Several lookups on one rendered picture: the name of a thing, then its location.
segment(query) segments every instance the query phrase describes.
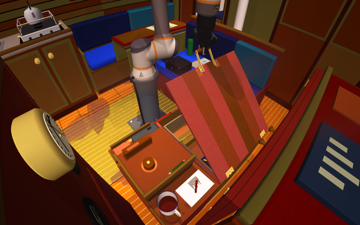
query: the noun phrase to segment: red pen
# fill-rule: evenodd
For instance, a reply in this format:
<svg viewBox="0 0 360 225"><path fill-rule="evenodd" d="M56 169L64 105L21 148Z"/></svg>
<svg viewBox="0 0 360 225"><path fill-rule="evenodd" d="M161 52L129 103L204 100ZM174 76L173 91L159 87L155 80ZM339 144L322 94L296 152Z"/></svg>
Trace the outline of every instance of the red pen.
<svg viewBox="0 0 360 225"><path fill-rule="evenodd" d="M198 190L198 178L196 178L196 180L195 180L195 193L197 190Z"/></svg>

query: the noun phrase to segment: bottle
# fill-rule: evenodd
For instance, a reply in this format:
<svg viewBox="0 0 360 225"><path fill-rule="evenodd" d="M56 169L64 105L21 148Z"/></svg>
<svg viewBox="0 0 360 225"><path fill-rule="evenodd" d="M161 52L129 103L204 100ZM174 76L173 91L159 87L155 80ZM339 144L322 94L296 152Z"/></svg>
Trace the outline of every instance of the bottle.
<svg viewBox="0 0 360 225"><path fill-rule="evenodd" d="M193 48L194 48L194 39L193 39L193 35L190 34L188 39L188 55L193 55Z"/></svg>

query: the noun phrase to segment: cabinet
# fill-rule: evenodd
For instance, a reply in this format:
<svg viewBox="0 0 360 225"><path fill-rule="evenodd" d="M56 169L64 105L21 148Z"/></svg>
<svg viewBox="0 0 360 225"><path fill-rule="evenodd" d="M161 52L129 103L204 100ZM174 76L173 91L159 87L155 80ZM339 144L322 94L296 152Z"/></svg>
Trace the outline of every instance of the cabinet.
<svg viewBox="0 0 360 225"><path fill-rule="evenodd" d="M64 112L61 114L64 116L96 99L74 45L70 36L5 61L38 106L52 116L60 112Z"/></svg>

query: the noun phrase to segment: mug rim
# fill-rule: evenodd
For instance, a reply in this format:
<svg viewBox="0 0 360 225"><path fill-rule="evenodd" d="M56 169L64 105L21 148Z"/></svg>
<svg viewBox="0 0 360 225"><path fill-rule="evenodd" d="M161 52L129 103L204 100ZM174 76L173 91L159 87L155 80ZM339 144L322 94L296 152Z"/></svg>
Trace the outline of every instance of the mug rim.
<svg viewBox="0 0 360 225"><path fill-rule="evenodd" d="M173 193L173 194L176 196L176 206L175 206L174 209L172 209L172 210L170 210L170 211L161 210L160 207L159 207L159 204L158 204L159 196L160 196L162 193L164 193L164 192L171 192L171 193ZM179 205L179 199L177 198L177 195L176 195L174 192L172 192L172 191L163 191L163 192L161 192L161 193L158 195L158 197L156 198L156 205L157 205L157 207L159 208L159 210L162 211L162 212L171 212L171 211L174 211L174 210L177 208L177 206Z"/></svg>

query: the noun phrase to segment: black box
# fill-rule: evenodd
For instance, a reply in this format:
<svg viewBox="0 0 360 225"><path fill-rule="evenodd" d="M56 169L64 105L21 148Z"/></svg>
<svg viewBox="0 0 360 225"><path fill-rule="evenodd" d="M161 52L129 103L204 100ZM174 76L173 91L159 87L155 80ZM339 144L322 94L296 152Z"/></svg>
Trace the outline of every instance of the black box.
<svg viewBox="0 0 360 225"><path fill-rule="evenodd" d="M184 73L187 73L192 68L192 63L183 57L176 56L170 59L167 59L165 62L166 69L170 70L174 74L180 76Z"/></svg>

